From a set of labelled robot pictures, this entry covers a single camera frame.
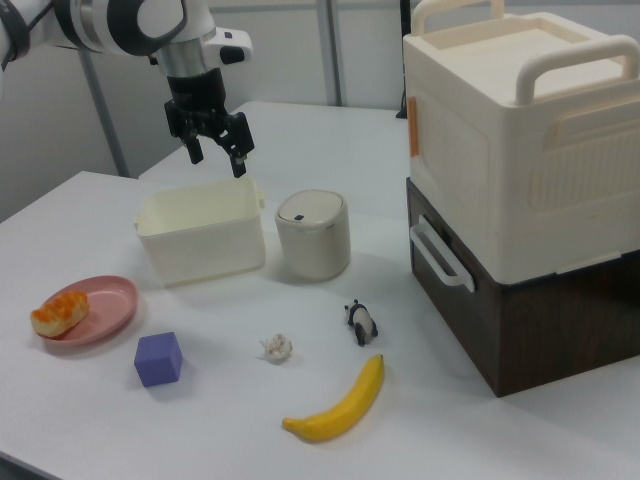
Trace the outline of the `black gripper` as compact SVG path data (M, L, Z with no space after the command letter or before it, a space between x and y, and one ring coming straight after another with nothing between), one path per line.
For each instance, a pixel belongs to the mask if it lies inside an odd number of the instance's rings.
M226 89L220 68L192 77L168 77L171 100L165 103L169 131L183 138L192 164L203 159L198 133L214 138L229 156L235 178L246 174L245 161L255 148L244 113L228 114ZM196 126L187 126L188 121Z

